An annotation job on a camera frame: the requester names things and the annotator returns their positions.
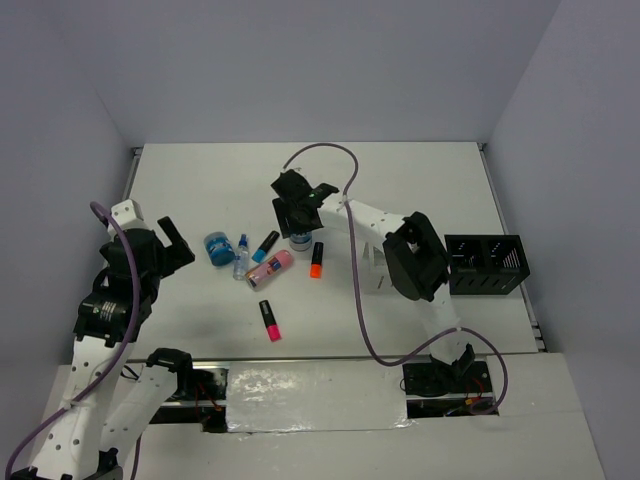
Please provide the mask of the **blue slime jar printed lid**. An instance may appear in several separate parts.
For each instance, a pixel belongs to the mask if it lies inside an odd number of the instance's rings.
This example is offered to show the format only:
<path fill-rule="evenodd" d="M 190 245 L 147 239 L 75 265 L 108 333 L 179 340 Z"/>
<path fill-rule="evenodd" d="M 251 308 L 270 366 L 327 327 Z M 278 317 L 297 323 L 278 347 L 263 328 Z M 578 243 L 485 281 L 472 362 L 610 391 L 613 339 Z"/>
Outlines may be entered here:
<path fill-rule="evenodd" d="M 296 252 L 304 252 L 312 247 L 312 233 L 304 232 L 301 234 L 291 234 L 289 236 L 289 245 Z"/>

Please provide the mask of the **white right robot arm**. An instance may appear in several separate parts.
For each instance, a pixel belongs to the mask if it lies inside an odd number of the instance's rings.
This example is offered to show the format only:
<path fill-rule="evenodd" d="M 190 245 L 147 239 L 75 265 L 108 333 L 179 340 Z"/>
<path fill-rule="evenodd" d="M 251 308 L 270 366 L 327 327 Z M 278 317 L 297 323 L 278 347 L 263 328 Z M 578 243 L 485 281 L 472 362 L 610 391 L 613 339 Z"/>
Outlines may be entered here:
<path fill-rule="evenodd" d="M 360 333 L 371 357 L 382 366 L 403 365 L 424 351 L 434 364 L 436 383 L 446 391 L 457 391 L 470 377 L 475 354 L 470 344 L 459 340 L 459 316 L 449 293 L 449 258 L 428 217 L 392 214 L 356 201 L 335 186 L 309 184 L 289 169 L 271 184 L 272 201 L 283 237 L 331 228 L 349 234 L 351 270 L 356 315 Z M 383 359 L 369 337 L 361 298 L 356 242 L 380 250 L 392 287 L 413 302 L 428 339 L 401 358 Z"/>

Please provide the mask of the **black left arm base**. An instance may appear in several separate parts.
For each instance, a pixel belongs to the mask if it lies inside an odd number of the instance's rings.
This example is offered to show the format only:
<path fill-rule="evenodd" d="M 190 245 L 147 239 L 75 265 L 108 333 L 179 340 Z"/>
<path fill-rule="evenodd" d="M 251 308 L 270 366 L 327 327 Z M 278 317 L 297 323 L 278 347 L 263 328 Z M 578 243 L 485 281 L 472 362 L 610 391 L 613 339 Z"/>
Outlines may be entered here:
<path fill-rule="evenodd" d="M 226 367 L 195 365 L 179 388 L 156 411 L 151 425 L 191 425 L 204 433 L 228 431 Z"/>

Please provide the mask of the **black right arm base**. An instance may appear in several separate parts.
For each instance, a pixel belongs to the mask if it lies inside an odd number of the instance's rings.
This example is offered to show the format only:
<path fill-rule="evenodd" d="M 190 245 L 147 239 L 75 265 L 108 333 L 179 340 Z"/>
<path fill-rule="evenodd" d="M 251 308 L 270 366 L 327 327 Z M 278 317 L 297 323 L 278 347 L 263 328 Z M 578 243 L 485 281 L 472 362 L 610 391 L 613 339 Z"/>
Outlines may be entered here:
<path fill-rule="evenodd" d="M 408 395 L 436 398 L 453 394 L 492 393 L 487 364 L 474 361 L 464 373 L 455 374 L 449 367 L 434 362 L 407 363 L 402 366 L 400 388 Z"/>

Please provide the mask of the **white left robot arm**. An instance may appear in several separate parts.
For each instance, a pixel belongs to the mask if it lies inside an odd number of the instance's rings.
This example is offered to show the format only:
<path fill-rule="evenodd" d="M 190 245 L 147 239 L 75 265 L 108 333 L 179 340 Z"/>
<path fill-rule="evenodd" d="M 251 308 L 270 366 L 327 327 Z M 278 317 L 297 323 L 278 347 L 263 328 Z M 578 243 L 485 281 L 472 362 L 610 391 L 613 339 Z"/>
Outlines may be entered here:
<path fill-rule="evenodd" d="M 107 265 L 78 307 L 65 395 L 35 430 L 46 438 L 31 464 L 22 469 L 7 464 L 8 479 L 121 479 L 129 454 L 160 406 L 195 389 L 191 355 L 158 348 L 128 395 L 112 403 L 161 280 L 195 256 L 169 217 L 158 221 L 168 245 L 136 218 L 115 214 L 107 223 L 114 237 L 101 247 Z"/>

